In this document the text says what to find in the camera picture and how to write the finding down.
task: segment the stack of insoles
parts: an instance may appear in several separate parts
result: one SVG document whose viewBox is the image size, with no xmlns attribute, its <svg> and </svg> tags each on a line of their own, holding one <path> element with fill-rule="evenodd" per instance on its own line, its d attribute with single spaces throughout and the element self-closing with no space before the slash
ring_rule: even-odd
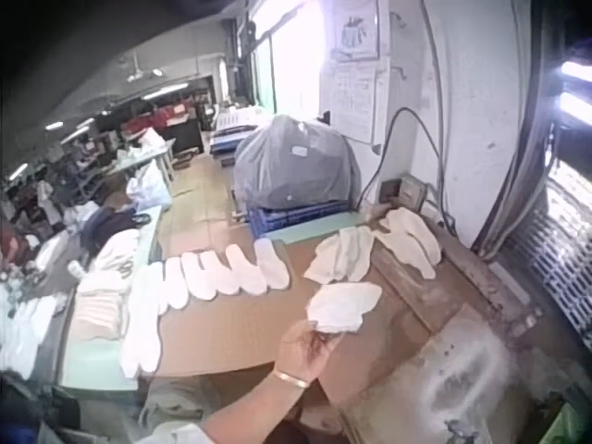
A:
<svg viewBox="0 0 592 444">
<path fill-rule="evenodd" d="M 211 301 L 220 293 L 238 295 L 241 291 L 261 296 L 268 289 L 286 290 L 290 273 L 279 259 L 269 239 L 256 240 L 256 264 L 251 263 L 238 245 L 226 249 L 228 266 L 216 252 L 184 253 L 163 263 L 143 267 L 133 279 L 128 300 L 129 325 L 121 351 L 121 368 L 127 377 L 139 370 L 152 373 L 160 360 L 162 344 L 158 337 L 158 316 L 168 307 L 183 309 L 190 296 Z"/>
</svg>

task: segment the wrist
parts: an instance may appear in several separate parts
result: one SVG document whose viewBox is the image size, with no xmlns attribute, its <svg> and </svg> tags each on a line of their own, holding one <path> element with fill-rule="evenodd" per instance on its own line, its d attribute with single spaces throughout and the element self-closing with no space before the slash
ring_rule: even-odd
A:
<svg viewBox="0 0 592 444">
<path fill-rule="evenodd" d="M 305 387 L 282 379 L 278 376 L 276 370 L 267 375 L 266 382 L 269 386 L 273 387 L 273 390 L 282 393 L 287 399 L 290 399 L 293 402 L 296 402 L 306 390 Z"/>
</svg>

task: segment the white wall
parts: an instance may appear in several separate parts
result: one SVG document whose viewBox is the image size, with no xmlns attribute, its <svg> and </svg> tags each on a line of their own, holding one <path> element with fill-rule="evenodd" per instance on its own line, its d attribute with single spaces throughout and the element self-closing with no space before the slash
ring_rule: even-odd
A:
<svg viewBox="0 0 592 444">
<path fill-rule="evenodd" d="M 331 1 L 336 0 L 323 0 L 327 30 L 331 30 Z M 467 246 L 487 220 L 518 140 L 529 70 L 529 0 L 516 2 L 522 11 L 518 34 L 511 0 L 426 0 L 443 82 L 448 210 Z M 374 143 L 385 142 L 389 122 L 401 106 L 416 110 L 438 143 L 435 72 L 419 2 L 379 0 L 378 7 L 381 57 L 365 62 L 377 69 Z M 331 65 L 326 63 L 321 77 L 321 112 L 330 108 Z M 376 171 L 379 155 L 369 144 L 351 142 L 351 146 L 364 186 Z M 408 114 L 397 120 L 384 165 L 366 201 L 375 203 L 378 185 L 404 173 L 437 182 L 436 156 Z"/>
<path fill-rule="evenodd" d="M 444 87 L 446 201 L 462 243 L 470 246 L 516 149 L 529 69 L 529 59 L 519 55 L 529 48 L 520 48 L 511 0 L 427 0 L 427 8 Z M 520 20 L 529 29 L 529 20 Z M 437 142 L 438 101 L 428 52 L 421 77 L 420 116 Z M 411 173 L 436 185 L 437 159 L 423 135 L 416 139 Z"/>
</svg>

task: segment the plastic bag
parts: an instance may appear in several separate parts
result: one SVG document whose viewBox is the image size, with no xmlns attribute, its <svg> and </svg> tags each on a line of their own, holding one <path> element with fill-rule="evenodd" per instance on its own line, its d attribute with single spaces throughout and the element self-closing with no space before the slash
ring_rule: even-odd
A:
<svg viewBox="0 0 592 444">
<path fill-rule="evenodd" d="M 161 205 L 165 210 L 173 204 L 163 175 L 153 160 L 128 181 L 126 194 L 134 202 L 138 211 Z"/>
<path fill-rule="evenodd" d="M 275 116 L 237 147 L 233 188 L 239 201 L 251 207 L 347 201 L 353 162 L 350 146 L 329 126 Z"/>
</svg>

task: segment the ceiling light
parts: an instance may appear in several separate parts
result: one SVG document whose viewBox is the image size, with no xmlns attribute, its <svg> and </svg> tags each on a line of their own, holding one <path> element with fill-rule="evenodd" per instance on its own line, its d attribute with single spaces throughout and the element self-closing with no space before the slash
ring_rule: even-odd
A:
<svg viewBox="0 0 592 444">
<path fill-rule="evenodd" d="M 183 90 L 183 89 L 187 88 L 188 86 L 189 86 L 189 83 L 179 83 L 176 85 L 165 86 L 158 91 L 151 92 L 150 94 L 144 95 L 142 99 L 143 100 L 154 99 L 155 97 L 158 97 L 161 95 L 173 93 L 174 91 Z"/>
<path fill-rule="evenodd" d="M 94 122 L 94 117 L 91 118 L 87 118 L 86 120 L 84 120 L 83 122 L 79 123 L 76 128 L 80 129 L 82 127 L 88 127 L 90 124 L 92 124 Z"/>
<path fill-rule="evenodd" d="M 72 134 L 70 134 L 69 136 L 67 136 L 66 138 L 62 139 L 62 141 L 60 142 L 60 144 L 64 144 L 67 142 L 70 142 L 72 139 L 77 138 L 78 136 L 80 136 L 81 134 L 85 133 L 86 131 L 88 131 L 91 127 L 82 127 L 79 128 L 77 130 L 75 130 Z"/>
<path fill-rule="evenodd" d="M 57 130 L 58 128 L 62 128 L 63 126 L 64 126 L 64 122 L 54 122 L 50 125 L 47 125 L 45 127 L 45 129 L 48 131 L 53 131 L 53 130 Z"/>
<path fill-rule="evenodd" d="M 592 81 L 592 67 L 575 62 L 565 62 L 561 65 L 561 73 L 580 80 Z"/>
<path fill-rule="evenodd" d="M 8 178 L 8 180 L 14 180 L 14 179 L 16 179 L 18 176 L 20 176 L 20 173 L 22 173 L 25 169 L 27 169 L 28 166 L 29 166 L 29 164 L 22 164 L 21 166 L 19 166 L 15 170 L 15 172 L 10 175 L 10 177 Z"/>
<path fill-rule="evenodd" d="M 559 99 L 561 110 L 572 117 L 592 125 L 592 105 L 573 94 L 562 92 Z"/>
</svg>

